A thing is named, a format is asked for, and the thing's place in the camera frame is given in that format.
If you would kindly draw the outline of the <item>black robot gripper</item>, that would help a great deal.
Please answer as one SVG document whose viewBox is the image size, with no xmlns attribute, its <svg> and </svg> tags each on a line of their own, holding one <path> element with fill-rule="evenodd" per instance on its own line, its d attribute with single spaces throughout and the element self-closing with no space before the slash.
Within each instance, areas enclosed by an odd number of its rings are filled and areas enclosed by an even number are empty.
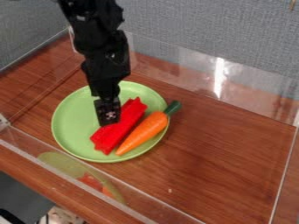
<svg viewBox="0 0 299 224">
<path fill-rule="evenodd" d="M 116 0 L 58 0 L 74 30 L 76 51 L 84 56 L 82 70 L 94 96 L 114 99 L 118 83 L 130 75 L 128 43 L 119 26 L 124 9 Z"/>
</svg>

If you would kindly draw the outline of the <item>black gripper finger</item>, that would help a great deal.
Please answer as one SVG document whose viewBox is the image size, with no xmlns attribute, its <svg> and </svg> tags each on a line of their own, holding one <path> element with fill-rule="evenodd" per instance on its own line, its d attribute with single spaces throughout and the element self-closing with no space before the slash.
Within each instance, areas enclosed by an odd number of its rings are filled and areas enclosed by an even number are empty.
<svg viewBox="0 0 299 224">
<path fill-rule="evenodd" d="M 98 122 L 102 127 L 115 124 L 120 119 L 120 100 L 115 98 L 104 98 L 94 101 Z"/>
</svg>

